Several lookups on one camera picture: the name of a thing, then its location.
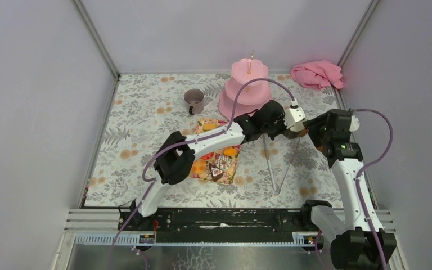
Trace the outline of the black mug white inside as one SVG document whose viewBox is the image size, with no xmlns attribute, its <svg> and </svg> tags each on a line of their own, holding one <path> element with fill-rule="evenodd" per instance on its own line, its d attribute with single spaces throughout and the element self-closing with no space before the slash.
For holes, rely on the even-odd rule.
<svg viewBox="0 0 432 270">
<path fill-rule="evenodd" d="M 286 138 L 288 138 L 288 139 L 295 139 L 295 138 L 299 138 L 298 137 L 298 134 L 299 134 L 299 132 L 300 131 L 292 131 L 292 130 L 286 130 L 285 132 L 284 132 L 284 136 L 286 137 Z"/>
</svg>

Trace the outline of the purple mug black handle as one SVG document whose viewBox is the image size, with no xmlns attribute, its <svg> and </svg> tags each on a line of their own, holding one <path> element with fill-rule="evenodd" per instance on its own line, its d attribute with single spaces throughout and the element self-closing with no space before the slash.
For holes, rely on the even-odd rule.
<svg viewBox="0 0 432 270">
<path fill-rule="evenodd" d="M 200 89 L 189 89 L 183 96 L 186 111 L 190 115 L 196 115 L 203 112 L 205 107 L 205 96 L 202 90 Z"/>
</svg>

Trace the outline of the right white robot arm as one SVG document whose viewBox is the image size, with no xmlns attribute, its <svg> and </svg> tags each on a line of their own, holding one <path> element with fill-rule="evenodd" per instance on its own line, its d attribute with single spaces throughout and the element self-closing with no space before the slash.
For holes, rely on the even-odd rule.
<svg viewBox="0 0 432 270">
<path fill-rule="evenodd" d="M 366 169 L 358 143 L 351 140 L 359 128 L 353 110 L 331 109 L 304 122 L 314 146 L 322 150 L 339 186 L 344 219 L 322 202 L 309 203 L 310 210 L 300 216 L 303 229 L 319 228 L 330 247 L 336 269 L 386 269 L 397 247 L 393 233 L 386 232 L 371 201 L 366 184 Z"/>
</svg>

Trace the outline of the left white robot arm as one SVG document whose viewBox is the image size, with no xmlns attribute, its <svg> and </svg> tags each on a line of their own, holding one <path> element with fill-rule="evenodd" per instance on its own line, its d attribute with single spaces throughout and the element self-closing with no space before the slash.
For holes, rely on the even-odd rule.
<svg viewBox="0 0 432 270">
<path fill-rule="evenodd" d="M 194 162 L 206 154 L 257 140 L 267 134 L 275 137 L 286 130 L 284 108 L 270 100 L 253 115 L 243 114 L 213 130 L 190 136 L 172 133 L 145 166 L 142 177 L 149 183 L 136 203 L 130 223 L 138 231 L 150 228 L 152 215 L 172 185 L 185 180 Z"/>
</svg>

